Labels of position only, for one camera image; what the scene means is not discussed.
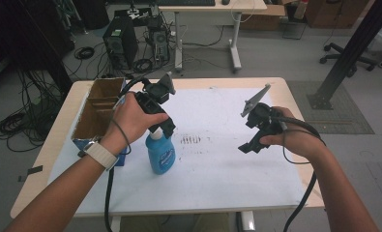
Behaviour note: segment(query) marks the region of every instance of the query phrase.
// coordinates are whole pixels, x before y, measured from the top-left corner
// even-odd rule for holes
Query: chair
[[[322,57],[320,59],[320,64],[326,64],[327,60],[329,59],[338,59],[338,57],[340,57],[341,53],[343,52],[343,48],[338,46],[337,44],[335,43],[330,43],[328,45],[325,45],[324,46],[324,50],[325,51],[330,51],[330,49],[334,49],[335,51],[337,51],[339,54],[329,54],[329,55],[325,55],[324,57]],[[365,64],[368,64],[369,66],[367,67],[367,70],[370,72],[372,70],[374,70],[375,66],[377,65],[377,62],[374,61],[374,60],[371,60],[371,59],[368,59],[366,57],[363,57],[363,56],[360,56],[357,61],[359,62],[362,62],[362,63],[365,63]],[[351,77],[354,75],[354,73],[357,71],[357,67],[356,65],[354,64],[353,67],[348,71],[347,73],[347,76],[348,77]]]

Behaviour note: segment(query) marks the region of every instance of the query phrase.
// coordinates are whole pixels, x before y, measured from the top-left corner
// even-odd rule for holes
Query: white watch strap
[[[108,152],[108,150],[106,150],[101,144],[97,142],[92,144],[86,153],[98,163],[100,163],[106,170],[111,169],[118,161],[117,157],[112,155],[110,152]]]

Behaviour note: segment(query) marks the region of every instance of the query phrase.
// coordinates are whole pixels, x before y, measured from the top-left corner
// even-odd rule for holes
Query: paper sheet
[[[110,201],[113,213],[205,212],[280,208],[297,205],[303,188],[296,167],[280,146],[244,154],[238,147],[249,142],[241,113],[245,100],[260,88],[178,90],[162,105],[176,129],[172,136],[176,160],[163,175],[152,172],[145,138],[132,144],[123,167],[115,167]],[[261,102],[272,105],[268,95]],[[54,164],[49,182],[78,160],[72,130]],[[77,213],[103,212],[108,173],[95,183]]]

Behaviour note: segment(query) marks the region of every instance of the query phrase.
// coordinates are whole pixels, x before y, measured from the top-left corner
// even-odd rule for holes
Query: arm
[[[283,115],[293,118],[286,108],[279,107]],[[333,153],[316,137],[289,130],[302,128],[287,124],[285,147],[292,153],[309,160],[314,168],[326,206],[332,231],[378,231],[365,205],[353,189]],[[260,143],[281,145],[282,135],[262,137]]]
[[[130,143],[150,126],[166,120],[166,114],[145,114],[132,93],[114,113],[115,121],[124,130]],[[122,133],[112,123],[101,140],[110,153],[117,155],[128,146]],[[6,228],[5,231],[63,231],[104,167],[85,156],[74,163],[44,189]]]

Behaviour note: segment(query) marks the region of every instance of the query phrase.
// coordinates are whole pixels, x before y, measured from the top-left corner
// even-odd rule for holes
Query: smartwatch
[[[82,150],[83,153],[88,154],[95,161],[100,163],[106,171],[109,171],[113,166],[115,166],[119,157],[115,157],[108,150],[100,144],[101,138],[95,136]]]

